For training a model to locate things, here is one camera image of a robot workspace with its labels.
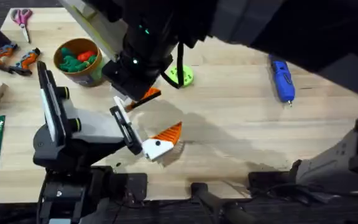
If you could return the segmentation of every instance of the orange toy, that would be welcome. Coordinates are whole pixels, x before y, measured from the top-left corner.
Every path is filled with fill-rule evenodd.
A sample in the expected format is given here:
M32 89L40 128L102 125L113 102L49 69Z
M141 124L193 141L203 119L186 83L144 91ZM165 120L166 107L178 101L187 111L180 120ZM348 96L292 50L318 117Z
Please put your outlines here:
M131 110L133 110L134 108L148 102L149 100L152 100L158 96L161 95L161 90L159 90L158 88L154 88L154 87L150 87L150 89L145 93L145 95L143 96L143 98L141 100L139 100L138 102L132 102L130 103L128 106L125 107L125 111L126 112L130 112Z
M8 67L4 66L4 63L2 62L3 57L10 57L12 56L13 52L17 49L17 44L7 44L0 48L0 70L4 72L12 73L12 70Z
M181 134L181 121L171 128L166 129L165 131L161 132L160 134L151 137L152 139L158 139L162 141L170 141L173 145L176 145Z
M41 51L38 48L31 50L29 53L25 54L22 57L20 62L17 62L15 66L10 66L9 68L18 73L19 75L31 75L32 72L29 69L29 65L34 63L40 54Z
M93 51L89 50L87 52L84 52L82 54L79 54L77 56L77 59L82 61L82 62L85 62L87 61L92 55L96 55Z

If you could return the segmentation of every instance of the colorful toy pieces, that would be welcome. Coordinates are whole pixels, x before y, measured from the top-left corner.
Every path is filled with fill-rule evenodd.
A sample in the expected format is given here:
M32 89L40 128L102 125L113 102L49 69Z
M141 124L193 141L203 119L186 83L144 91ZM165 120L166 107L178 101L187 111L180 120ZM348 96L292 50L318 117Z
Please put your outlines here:
M68 48L62 48L61 52L63 63L59 67L65 72L80 72L92 65L96 60L96 54L90 50L79 54L77 58Z

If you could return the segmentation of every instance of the black mount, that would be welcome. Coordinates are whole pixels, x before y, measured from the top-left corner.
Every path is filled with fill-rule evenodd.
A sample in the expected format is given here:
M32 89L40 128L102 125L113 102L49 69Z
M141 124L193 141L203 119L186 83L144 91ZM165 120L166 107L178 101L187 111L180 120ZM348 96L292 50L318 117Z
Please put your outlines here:
M263 224L262 220L256 219L244 211L237 202L221 199L208 191L205 183L192 183L191 196L198 199L214 217L214 222L219 223L224 219L233 224Z
M146 192L146 174L115 174L109 166L73 174L47 171L40 193L40 223L48 224L53 218L79 223L81 218L96 213L103 199L133 205L143 201Z
M95 144L80 139L67 139L64 146L56 146L44 124L33 138L33 162L50 170L82 171L124 146L124 141Z
M132 57L121 52L117 62L110 60L102 68L102 73L112 87L133 100L139 101L172 61L172 56L169 55L160 62L146 63L139 61L138 64L133 64ZM134 67L141 68L141 72L134 75Z

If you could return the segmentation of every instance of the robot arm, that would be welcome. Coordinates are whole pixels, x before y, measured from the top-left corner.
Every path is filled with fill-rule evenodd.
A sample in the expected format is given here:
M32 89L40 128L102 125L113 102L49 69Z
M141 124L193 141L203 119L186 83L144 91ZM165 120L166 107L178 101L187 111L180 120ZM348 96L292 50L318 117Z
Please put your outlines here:
M69 89L56 86L43 62L38 61L37 66L45 125L34 137L35 164L56 172L76 172L124 146L133 154L142 152L154 161L176 144L158 135L142 141L127 115L136 105L126 107L117 96L114 97L116 105L110 109L112 116L75 108Z
M193 48L207 35L274 54L358 93L358 1L84 2L127 24L122 52L103 73L135 100L163 75L176 44Z

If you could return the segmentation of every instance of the power tool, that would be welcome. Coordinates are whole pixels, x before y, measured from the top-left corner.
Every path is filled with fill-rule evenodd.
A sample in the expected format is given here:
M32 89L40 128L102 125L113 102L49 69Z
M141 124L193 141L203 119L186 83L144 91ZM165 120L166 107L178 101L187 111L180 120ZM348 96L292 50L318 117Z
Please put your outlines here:
M32 72L29 69L29 65L34 63L40 54L41 51L38 48L35 48L34 50L31 50L30 52L25 54L21 58L20 62L17 62L15 66L10 66L9 68L19 75L31 75Z
M270 65L273 70L273 80L277 89L277 94L283 103L288 103L292 106L292 101L295 98L295 87L291 80L291 73L288 69L287 63L274 56L268 56Z
M2 62L2 57L10 57L14 53L14 51L18 48L17 44L10 43L6 44L3 47L0 48L0 70L4 72L13 73L12 70L9 67L6 67L4 63Z

